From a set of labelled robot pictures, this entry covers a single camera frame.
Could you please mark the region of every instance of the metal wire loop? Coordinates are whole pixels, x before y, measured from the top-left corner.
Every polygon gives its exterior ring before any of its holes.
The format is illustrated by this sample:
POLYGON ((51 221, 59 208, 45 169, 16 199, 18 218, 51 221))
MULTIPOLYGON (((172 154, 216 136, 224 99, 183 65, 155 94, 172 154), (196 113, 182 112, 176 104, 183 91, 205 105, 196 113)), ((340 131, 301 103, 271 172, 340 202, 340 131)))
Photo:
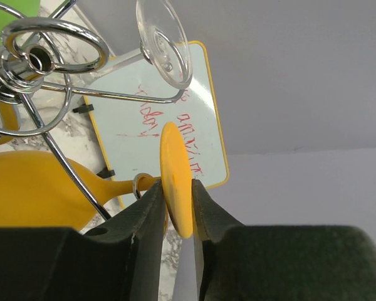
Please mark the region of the metal wire loop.
POLYGON ((142 197, 140 190, 138 189, 140 180, 146 179, 148 177, 152 176, 150 174, 140 173, 137 174, 132 180, 132 193, 136 197, 136 199, 140 199, 142 197))
POLYGON ((25 53, 16 42, 19 35, 47 32, 68 34, 92 45, 98 52, 98 58, 88 63, 74 65, 55 63, 54 72, 69 74, 93 72, 100 69, 108 61, 109 49, 101 37, 82 26, 63 20, 43 17, 18 19, 3 29, 1 38, 6 49, 16 58, 20 58, 25 53))

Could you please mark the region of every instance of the white wall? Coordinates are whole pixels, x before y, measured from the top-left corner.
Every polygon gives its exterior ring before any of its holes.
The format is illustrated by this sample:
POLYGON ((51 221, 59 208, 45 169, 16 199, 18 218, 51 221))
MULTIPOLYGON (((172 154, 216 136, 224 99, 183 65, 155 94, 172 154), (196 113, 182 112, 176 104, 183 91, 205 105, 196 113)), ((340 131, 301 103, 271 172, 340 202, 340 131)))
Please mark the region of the white wall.
MULTIPOLYGON (((376 149, 229 156, 231 177, 212 198, 245 224, 345 224, 376 243, 376 149)), ((174 296, 196 300, 192 240, 174 296)))
MULTIPOLYGON (((207 46, 229 154, 376 147, 376 0, 170 2, 207 46)), ((135 0, 78 5, 137 49, 135 0)))

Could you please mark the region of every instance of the marble countertop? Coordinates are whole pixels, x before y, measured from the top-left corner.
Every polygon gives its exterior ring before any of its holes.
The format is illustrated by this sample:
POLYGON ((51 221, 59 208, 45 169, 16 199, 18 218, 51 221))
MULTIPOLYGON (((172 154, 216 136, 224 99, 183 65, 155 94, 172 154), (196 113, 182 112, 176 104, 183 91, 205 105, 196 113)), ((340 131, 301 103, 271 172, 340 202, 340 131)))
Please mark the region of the marble countertop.
MULTIPOLYGON (((50 12, 61 3, 62 0, 42 0, 39 15, 48 16, 50 12)), ((63 19, 88 27, 77 11, 78 9, 71 9, 63 19)), ((96 55, 93 48, 86 47, 84 42, 78 41, 77 39, 56 36, 55 43, 68 63, 85 62, 96 55)), ((61 75, 55 75, 51 80, 61 82, 61 75)), ((83 78, 73 77, 73 80, 74 82, 78 82, 78 85, 84 84, 83 78)), ((47 122, 57 114, 58 108, 63 101, 63 94, 39 91, 35 93, 33 101, 42 115, 42 118, 47 122)), ((23 129, 32 126, 31 120, 22 109, 20 109, 20 115, 23 129)), ((101 171, 105 167, 102 152, 87 114, 74 114, 69 112, 60 124, 51 131, 51 134, 67 158, 79 162, 94 173, 101 171)), ((48 146, 40 136, 17 138, 8 144, 0 145, 0 152, 33 149, 49 151, 48 146)), ((109 210, 111 215, 120 211, 120 207, 115 200, 108 202, 105 207, 109 210)), ((82 233, 102 222, 101 217, 99 217, 99 215, 96 216, 82 233)), ((173 229, 171 222, 169 225, 170 228, 163 242, 162 250, 159 285, 160 301, 172 300, 181 248, 180 237, 175 232, 175 229, 173 229)))

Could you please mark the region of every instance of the green object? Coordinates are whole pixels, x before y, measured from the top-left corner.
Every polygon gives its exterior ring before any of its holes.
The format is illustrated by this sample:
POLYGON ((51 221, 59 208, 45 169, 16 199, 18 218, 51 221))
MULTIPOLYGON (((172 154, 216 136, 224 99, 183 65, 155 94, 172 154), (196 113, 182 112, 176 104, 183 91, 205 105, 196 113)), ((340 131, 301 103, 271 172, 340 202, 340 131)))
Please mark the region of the green object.
MULTIPOLYGON (((39 12, 40 0, 1 0, 1 3, 11 6, 28 17, 36 17, 39 12)), ((17 17, 0 10, 0 34, 5 25, 16 20, 17 17)))

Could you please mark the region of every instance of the yellow plastic part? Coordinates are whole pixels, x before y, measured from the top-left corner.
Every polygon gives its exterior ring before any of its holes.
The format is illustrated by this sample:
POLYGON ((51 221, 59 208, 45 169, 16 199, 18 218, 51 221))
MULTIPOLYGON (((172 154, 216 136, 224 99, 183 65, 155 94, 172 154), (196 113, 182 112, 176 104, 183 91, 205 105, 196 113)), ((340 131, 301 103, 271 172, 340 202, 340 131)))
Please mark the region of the yellow plastic part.
MULTIPOLYGON (((3 128, 7 130, 18 130, 18 116, 15 111, 14 105, 9 103, 0 102, 0 115, 3 120, 3 128)), ((0 145, 10 142, 13 137, 10 136, 1 136, 0 145)))
MULTIPOLYGON (((132 181, 107 181, 69 160, 101 205, 132 193, 132 181)), ((160 139, 160 170, 167 210, 183 238, 192 234, 191 169, 182 136, 173 123, 160 139)), ((139 181, 148 190, 159 177, 139 181)), ((0 227, 68 226, 81 230, 96 214, 50 152, 0 152, 0 227)))
MULTIPOLYGON (((101 205, 132 193, 132 181, 107 181, 69 160, 101 205)), ((148 190, 158 178, 143 179, 148 190)), ((69 226, 81 230, 96 214, 50 152, 0 152, 0 227, 69 226)))
POLYGON ((182 238, 190 238, 192 220, 192 173, 185 143, 178 127, 168 122, 160 138, 160 171, 170 219, 182 238))

